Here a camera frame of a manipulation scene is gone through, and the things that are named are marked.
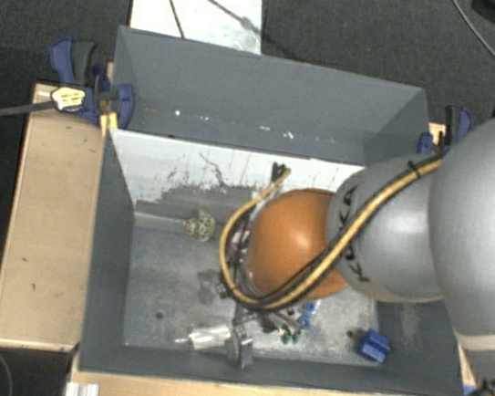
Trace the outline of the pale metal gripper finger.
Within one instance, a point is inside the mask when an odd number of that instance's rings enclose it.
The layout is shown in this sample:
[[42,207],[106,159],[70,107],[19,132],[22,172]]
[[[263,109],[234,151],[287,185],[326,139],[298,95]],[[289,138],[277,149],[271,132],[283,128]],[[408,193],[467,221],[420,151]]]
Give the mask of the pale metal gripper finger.
[[233,326],[231,327],[230,337],[227,339],[227,354],[232,362],[238,362],[240,358],[240,346],[242,339],[242,327]]
[[242,370],[247,370],[253,365],[253,339],[244,337],[239,341],[238,365]]

